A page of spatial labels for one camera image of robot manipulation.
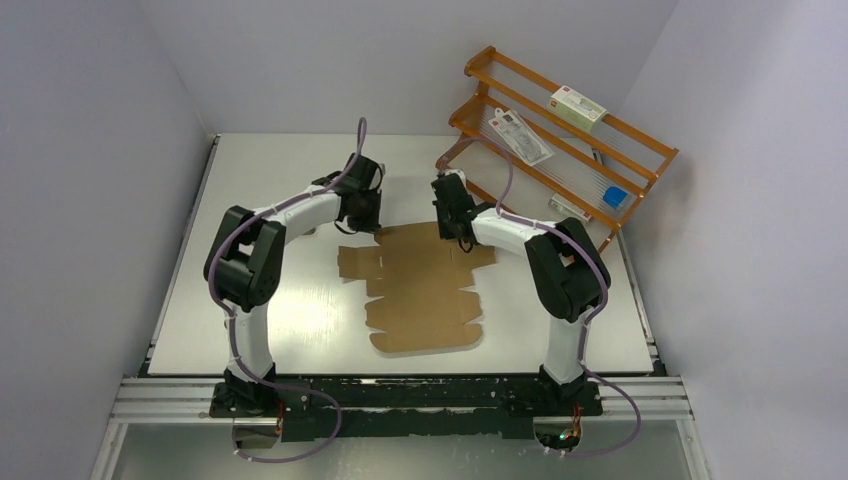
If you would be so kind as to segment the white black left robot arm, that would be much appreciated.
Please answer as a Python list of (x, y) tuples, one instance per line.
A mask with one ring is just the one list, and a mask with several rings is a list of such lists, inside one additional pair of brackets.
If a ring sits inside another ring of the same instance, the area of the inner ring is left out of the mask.
[(282, 405), (268, 329), (268, 306), (282, 279), (288, 243), (324, 224), (346, 234), (379, 230), (383, 165), (354, 153), (344, 170), (314, 180), (293, 198), (223, 215), (204, 264), (213, 302), (225, 315), (229, 360), (210, 415), (265, 416)]

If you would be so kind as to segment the brown cardboard box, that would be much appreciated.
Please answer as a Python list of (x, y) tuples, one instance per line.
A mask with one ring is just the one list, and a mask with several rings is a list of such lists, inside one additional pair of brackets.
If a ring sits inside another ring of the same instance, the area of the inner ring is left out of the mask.
[(340, 246), (339, 276), (366, 286), (365, 324), (379, 352), (398, 356), (465, 349), (483, 336), (474, 270), (496, 263), (495, 249), (466, 253), (443, 240), (435, 222), (385, 227), (374, 246)]

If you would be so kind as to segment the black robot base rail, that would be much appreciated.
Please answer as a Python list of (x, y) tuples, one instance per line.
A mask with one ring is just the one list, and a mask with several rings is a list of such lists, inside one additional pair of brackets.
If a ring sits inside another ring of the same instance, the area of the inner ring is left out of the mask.
[(534, 440), (542, 418), (599, 416), (599, 387), (560, 386), (543, 371), (518, 374), (267, 376), (272, 388), (225, 374), (208, 414), (240, 424), (265, 418), (284, 442), (341, 438), (499, 435)]

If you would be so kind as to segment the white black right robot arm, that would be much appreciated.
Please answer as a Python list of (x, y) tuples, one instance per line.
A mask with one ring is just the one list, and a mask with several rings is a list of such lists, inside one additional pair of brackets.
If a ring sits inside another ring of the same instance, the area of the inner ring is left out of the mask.
[(441, 238), (455, 240), (465, 252), (490, 246), (527, 260), (537, 298), (550, 316), (539, 398), (548, 412), (565, 413), (589, 377), (589, 328), (607, 305), (611, 286), (585, 227), (575, 219), (543, 222), (477, 204), (459, 171), (439, 173), (431, 188)]

